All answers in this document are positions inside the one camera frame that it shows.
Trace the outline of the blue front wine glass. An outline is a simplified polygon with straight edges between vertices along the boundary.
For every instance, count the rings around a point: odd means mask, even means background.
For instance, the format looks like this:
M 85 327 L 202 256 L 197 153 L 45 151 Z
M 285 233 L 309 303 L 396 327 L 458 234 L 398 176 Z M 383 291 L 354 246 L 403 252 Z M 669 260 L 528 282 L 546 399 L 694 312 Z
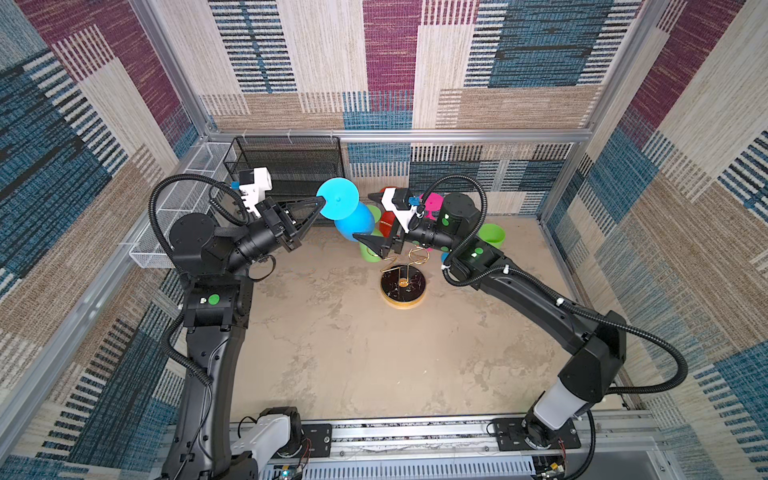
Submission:
M 347 240 L 355 241 L 355 234 L 372 234 L 374 216 L 360 200 L 356 185 L 345 178 L 325 181 L 317 190 L 325 199 L 321 215 L 332 220 L 338 232 Z

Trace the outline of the green front wine glass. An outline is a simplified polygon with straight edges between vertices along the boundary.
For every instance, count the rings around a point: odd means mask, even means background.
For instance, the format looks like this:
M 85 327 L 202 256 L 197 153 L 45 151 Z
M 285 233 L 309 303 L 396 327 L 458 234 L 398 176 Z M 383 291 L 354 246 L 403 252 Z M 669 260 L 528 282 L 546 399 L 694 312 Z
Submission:
M 506 231 L 500 225 L 485 223 L 480 228 L 478 237 L 491 246 L 500 249 L 506 239 Z

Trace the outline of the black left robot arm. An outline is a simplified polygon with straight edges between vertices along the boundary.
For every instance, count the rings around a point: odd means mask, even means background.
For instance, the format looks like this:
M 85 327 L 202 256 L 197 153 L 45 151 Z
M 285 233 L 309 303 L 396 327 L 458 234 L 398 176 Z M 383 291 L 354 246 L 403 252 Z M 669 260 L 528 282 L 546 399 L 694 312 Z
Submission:
M 191 213 L 171 227 L 171 259 L 184 297 L 163 349 L 187 377 L 161 478 L 256 479 L 275 454 L 301 453 L 305 437 L 294 407 L 266 410 L 237 443 L 230 440 L 229 420 L 257 282 L 249 270 L 273 261 L 280 248 L 298 248 L 325 204 L 321 197 L 267 198 L 257 205 L 259 217 L 243 226 L 225 228 Z

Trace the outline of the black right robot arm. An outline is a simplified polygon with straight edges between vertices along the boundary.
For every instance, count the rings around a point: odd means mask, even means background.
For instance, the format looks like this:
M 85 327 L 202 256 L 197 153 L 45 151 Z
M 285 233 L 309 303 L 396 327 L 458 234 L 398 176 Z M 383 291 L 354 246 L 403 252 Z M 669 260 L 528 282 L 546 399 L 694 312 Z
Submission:
M 463 193 L 447 195 L 434 215 L 407 188 L 388 187 L 369 198 L 394 220 L 387 237 L 357 235 L 366 247 L 380 257 L 400 252 L 407 243 L 442 251 L 443 269 L 456 281 L 513 307 L 570 354 L 554 384 L 526 414 L 523 429 L 532 442 L 543 446 L 572 417 L 603 400 L 626 359 L 626 323 L 619 315 L 610 314 L 606 323 L 590 320 L 576 313 L 573 302 L 519 269 L 479 237 L 483 210 Z

